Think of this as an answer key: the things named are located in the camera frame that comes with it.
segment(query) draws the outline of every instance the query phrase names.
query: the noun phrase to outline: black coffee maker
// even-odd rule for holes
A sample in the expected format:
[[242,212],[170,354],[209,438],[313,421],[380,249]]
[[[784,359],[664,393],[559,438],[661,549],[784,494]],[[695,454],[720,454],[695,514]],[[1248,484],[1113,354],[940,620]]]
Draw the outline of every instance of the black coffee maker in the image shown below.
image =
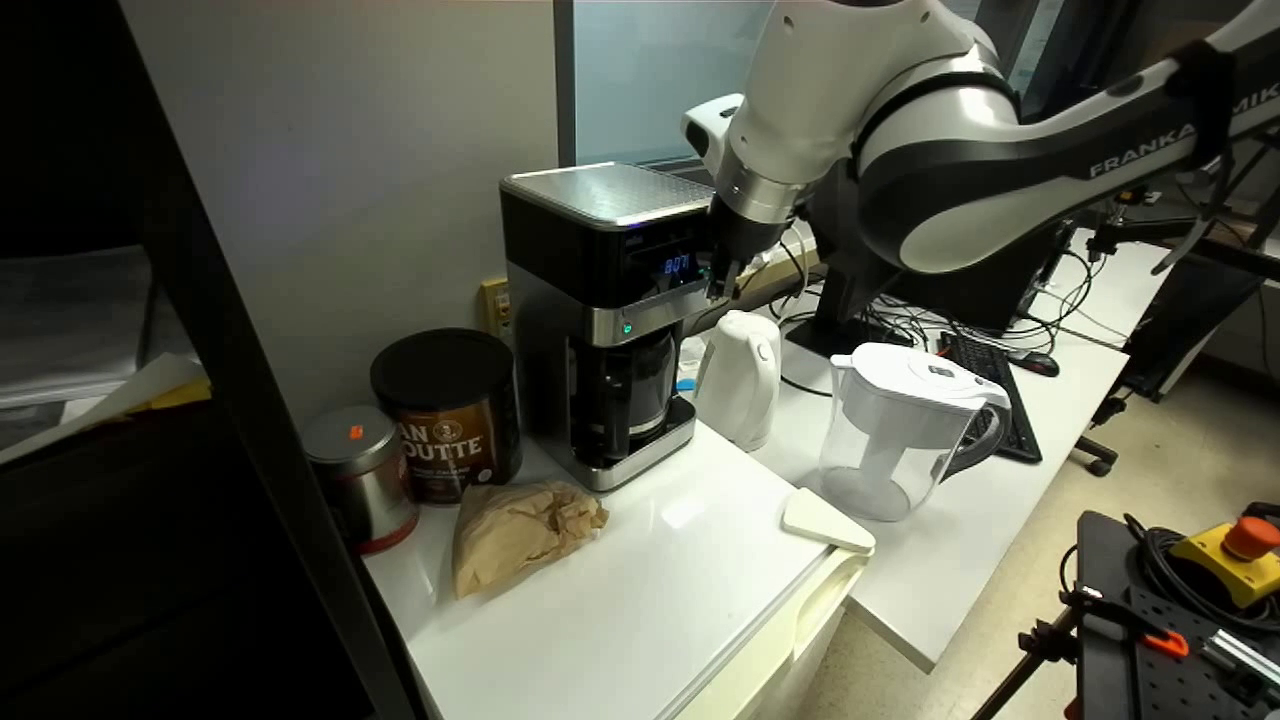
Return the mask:
[[710,308],[711,188],[580,165],[509,177],[501,205],[525,431],[611,494],[692,441],[675,370]]

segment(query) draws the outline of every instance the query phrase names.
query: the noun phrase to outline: white wall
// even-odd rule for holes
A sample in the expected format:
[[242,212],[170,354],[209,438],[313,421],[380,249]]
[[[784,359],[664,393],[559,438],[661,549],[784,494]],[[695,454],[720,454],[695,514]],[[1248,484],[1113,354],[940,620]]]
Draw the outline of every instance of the white wall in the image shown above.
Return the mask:
[[124,0],[294,417],[472,326],[501,177],[557,165],[554,0]]

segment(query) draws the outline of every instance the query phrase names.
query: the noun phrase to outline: brown paper bag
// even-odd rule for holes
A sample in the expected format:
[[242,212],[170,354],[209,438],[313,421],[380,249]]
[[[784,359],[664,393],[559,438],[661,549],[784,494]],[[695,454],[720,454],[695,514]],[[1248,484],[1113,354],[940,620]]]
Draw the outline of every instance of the brown paper bag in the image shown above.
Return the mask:
[[451,528],[451,592],[506,592],[605,528],[600,502],[567,481],[472,484]]

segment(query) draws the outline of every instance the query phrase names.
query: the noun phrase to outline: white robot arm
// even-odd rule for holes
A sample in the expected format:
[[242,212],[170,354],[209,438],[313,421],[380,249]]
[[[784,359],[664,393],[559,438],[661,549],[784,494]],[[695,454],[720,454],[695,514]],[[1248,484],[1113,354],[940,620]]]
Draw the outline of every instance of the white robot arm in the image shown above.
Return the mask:
[[836,160],[853,238],[906,274],[955,274],[1064,212],[1280,122],[1280,0],[1039,123],[986,33],[940,0],[779,0],[747,94],[688,111],[715,177],[725,269],[775,241]]

